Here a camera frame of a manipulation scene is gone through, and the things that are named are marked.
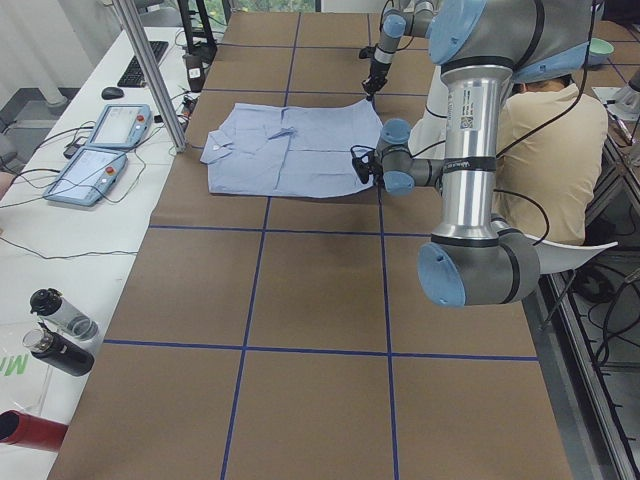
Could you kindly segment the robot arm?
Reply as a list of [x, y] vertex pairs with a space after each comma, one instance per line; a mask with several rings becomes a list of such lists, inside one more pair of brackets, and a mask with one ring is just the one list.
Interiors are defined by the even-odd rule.
[[387, 1], [379, 25], [379, 40], [374, 46], [363, 47], [360, 59], [369, 60], [369, 74], [362, 81], [366, 99], [370, 102], [387, 83], [393, 57], [403, 37], [427, 38], [430, 24], [442, 2], [432, 0]]
[[384, 10], [364, 90], [374, 95], [385, 85], [403, 37], [427, 39], [436, 83], [446, 88], [444, 157], [411, 153], [408, 124], [393, 119], [359, 175], [396, 195], [441, 186], [441, 221], [417, 262], [433, 303], [505, 304], [536, 287], [533, 242], [492, 212], [499, 114], [514, 83], [584, 65], [594, 14], [590, 1], [403, 1]]

